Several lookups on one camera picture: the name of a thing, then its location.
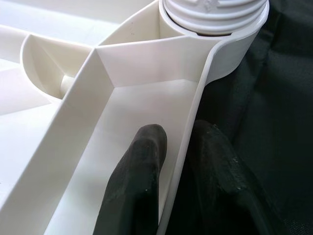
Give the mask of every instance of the cylindrical fitting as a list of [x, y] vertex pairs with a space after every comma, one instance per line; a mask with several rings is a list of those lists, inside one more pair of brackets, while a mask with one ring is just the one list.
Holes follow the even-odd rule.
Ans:
[[260, 16], [267, 0], [164, 0], [171, 19], [204, 35], [227, 35]]

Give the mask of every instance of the plastic tray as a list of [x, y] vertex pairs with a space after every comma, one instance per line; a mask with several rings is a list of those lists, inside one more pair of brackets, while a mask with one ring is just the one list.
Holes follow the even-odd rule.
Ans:
[[[245, 29], [207, 38], [177, 26], [162, 1], [154, 1], [111, 34], [116, 21], [147, 2], [91, 3], [94, 15], [84, 9], [85, 1], [66, 1], [64, 9], [30, 1], [53, 10], [44, 18], [57, 25], [54, 31], [37, 22], [46, 11], [5, 2], [18, 14], [40, 13], [22, 14], [35, 33], [0, 28], [0, 79], [8, 87], [0, 94], [5, 101], [0, 137], [6, 143], [0, 234], [92, 234], [110, 174], [137, 130], [152, 123], [163, 126], [168, 137], [159, 180], [158, 234], [164, 234], [204, 86], [237, 67], [268, 13], [267, 4]], [[128, 4], [127, 12], [118, 7]], [[123, 17], [112, 13], [119, 10]], [[72, 19], [71, 27], [65, 18]], [[79, 24], [86, 28], [79, 31]], [[26, 29], [16, 19], [7, 25]], [[99, 25], [111, 28], [103, 32]]]

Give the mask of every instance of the plastic cylinder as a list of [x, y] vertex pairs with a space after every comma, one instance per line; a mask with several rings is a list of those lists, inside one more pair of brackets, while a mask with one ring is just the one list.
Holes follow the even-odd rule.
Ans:
[[164, 8], [183, 28], [203, 35], [227, 35], [256, 20], [266, 1], [164, 0]]

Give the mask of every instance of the plastic compartment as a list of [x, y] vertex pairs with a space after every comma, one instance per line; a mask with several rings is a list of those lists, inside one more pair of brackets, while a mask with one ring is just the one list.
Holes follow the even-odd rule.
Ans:
[[29, 35], [22, 47], [22, 67], [51, 102], [60, 102], [74, 82], [91, 47]]

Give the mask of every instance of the dark cloth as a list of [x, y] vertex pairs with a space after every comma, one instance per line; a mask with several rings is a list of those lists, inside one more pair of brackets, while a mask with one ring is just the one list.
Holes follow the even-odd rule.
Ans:
[[[268, 21], [239, 67], [205, 87], [196, 119], [228, 137], [291, 235], [313, 235], [312, 0], [270, 0]], [[206, 234], [197, 174], [187, 157], [167, 235]], [[234, 212], [228, 234], [252, 229]]]

